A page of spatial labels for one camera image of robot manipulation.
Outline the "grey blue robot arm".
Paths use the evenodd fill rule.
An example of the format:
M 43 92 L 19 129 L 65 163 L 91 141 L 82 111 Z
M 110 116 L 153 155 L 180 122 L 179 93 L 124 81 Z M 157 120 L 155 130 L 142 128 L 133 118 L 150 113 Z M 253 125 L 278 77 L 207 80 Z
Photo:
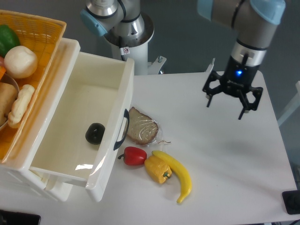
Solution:
M 252 81 L 262 64 L 286 3 L 283 0 L 199 0 L 197 12 L 209 21 L 238 32 L 222 75 L 212 70 L 203 86 L 208 101 L 219 93 L 238 98 L 240 117 L 258 108 L 263 88 Z

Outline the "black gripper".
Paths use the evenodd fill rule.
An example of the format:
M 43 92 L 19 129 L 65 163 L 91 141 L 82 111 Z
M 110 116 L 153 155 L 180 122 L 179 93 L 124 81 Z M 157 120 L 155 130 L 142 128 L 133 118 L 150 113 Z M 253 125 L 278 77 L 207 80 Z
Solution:
M 252 87 L 258 66 L 249 66 L 248 60 L 249 55 L 244 55 L 241 62 L 230 57 L 222 76 L 214 70 L 211 71 L 202 89 L 208 99 L 206 107 L 210 106 L 214 95 L 224 92 L 240 99 L 242 110 L 238 117 L 239 120 L 245 113 L 257 110 L 263 88 Z

